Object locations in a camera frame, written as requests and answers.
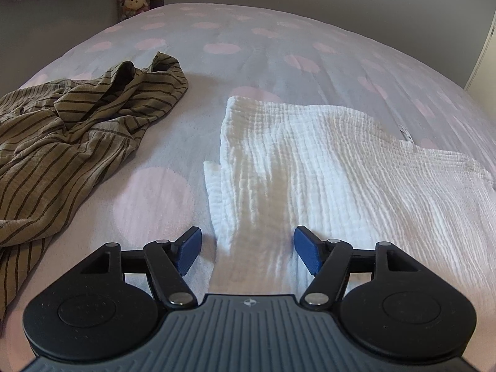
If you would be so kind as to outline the pink dotted bed cover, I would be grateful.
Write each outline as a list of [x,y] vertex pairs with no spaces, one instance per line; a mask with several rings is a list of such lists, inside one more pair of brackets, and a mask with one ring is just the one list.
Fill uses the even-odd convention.
[[[186,280],[197,296],[219,293],[209,290],[217,240],[203,166],[219,159],[220,129],[231,97],[354,109],[396,139],[476,160],[491,174],[495,190],[495,124],[462,88],[386,45],[293,14],[218,4],[166,5],[77,45],[20,89],[60,79],[96,79],[125,61],[143,69],[160,52],[178,60],[188,89],[168,115],[149,126],[136,152],[94,188],[2,309],[4,371],[22,370],[33,359],[23,331],[27,304],[106,242],[139,249],[197,226],[203,247]],[[482,301],[465,296],[477,312],[465,359],[491,371],[495,290]]]

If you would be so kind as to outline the brown striped shirt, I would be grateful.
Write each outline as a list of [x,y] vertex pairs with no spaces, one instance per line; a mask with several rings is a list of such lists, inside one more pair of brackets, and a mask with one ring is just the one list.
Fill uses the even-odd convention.
[[60,79],[2,97],[2,309],[94,188],[187,89],[178,60],[160,52],[143,69],[125,61],[96,79]]

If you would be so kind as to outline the white crinkled muslin garment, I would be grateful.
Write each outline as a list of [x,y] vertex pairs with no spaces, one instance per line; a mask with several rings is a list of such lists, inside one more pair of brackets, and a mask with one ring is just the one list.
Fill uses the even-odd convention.
[[303,291],[299,225],[364,249],[389,240],[473,301],[495,290],[491,174],[398,140],[364,113],[231,97],[219,159],[203,170],[217,240],[211,292]]

